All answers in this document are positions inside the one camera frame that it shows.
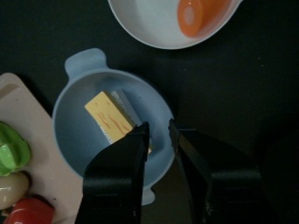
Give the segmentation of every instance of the light blue bowl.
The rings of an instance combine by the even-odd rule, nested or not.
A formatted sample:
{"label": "light blue bowl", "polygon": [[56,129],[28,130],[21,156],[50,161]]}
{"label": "light blue bowl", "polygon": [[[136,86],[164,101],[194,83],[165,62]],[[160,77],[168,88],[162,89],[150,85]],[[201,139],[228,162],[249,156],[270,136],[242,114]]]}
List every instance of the light blue bowl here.
{"label": "light blue bowl", "polygon": [[122,89],[141,122],[149,123],[153,151],[145,162],[142,198],[142,204],[149,204],[154,200],[150,187],[173,161],[168,131],[172,111],[144,80],[108,68],[105,54],[97,48],[70,56],[65,61],[65,71],[69,82],[53,108],[53,131],[61,155],[82,177],[89,161],[108,147],[108,140],[84,105],[100,91]]}

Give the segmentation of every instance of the bowl handle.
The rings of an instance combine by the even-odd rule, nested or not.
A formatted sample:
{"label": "bowl handle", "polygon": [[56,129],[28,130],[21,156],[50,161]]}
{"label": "bowl handle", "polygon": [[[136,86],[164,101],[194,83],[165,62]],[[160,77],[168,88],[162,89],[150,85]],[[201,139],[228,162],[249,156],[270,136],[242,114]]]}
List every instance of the bowl handle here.
{"label": "bowl handle", "polygon": [[93,70],[108,68],[106,55],[97,48],[90,48],[72,55],[65,60],[64,68],[72,80]]}

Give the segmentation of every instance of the toy food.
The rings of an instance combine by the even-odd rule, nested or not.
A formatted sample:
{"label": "toy food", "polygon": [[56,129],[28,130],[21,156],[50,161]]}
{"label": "toy food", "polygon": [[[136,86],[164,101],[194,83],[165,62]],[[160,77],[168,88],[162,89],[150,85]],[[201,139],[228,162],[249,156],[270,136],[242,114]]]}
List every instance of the toy food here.
{"label": "toy food", "polygon": [[0,177],[0,210],[10,207],[24,196],[29,180],[20,172]]}
{"label": "toy food", "polygon": [[30,149],[14,129],[0,122],[0,176],[18,170],[30,160]]}
{"label": "toy food", "polygon": [[53,207],[41,199],[22,199],[16,203],[4,224],[52,224],[53,213]]}
{"label": "toy food", "polygon": [[97,125],[112,144],[141,124],[133,107],[122,90],[101,91],[85,105],[85,109],[97,122]]}

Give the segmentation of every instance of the white bowl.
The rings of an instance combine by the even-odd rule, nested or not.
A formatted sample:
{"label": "white bowl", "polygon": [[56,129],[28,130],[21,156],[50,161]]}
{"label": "white bowl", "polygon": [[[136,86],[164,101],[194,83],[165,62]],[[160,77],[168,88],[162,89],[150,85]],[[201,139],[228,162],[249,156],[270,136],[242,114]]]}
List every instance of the white bowl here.
{"label": "white bowl", "polygon": [[108,0],[108,3],[117,22],[133,38],[156,48],[181,49],[198,44],[217,32],[241,0],[229,1],[225,10],[192,38],[180,31],[178,0]]}

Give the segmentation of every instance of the cutting board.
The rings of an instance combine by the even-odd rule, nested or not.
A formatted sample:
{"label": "cutting board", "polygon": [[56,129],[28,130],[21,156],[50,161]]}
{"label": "cutting board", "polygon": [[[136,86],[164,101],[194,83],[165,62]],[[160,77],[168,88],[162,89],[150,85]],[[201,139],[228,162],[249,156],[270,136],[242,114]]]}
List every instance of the cutting board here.
{"label": "cutting board", "polygon": [[12,73],[0,75],[0,121],[10,125],[30,145],[28,196],[41,195],[54,206],[53,224],[73,224],[80,207],[81,178],[58,151],[52,118],[30,91]]}

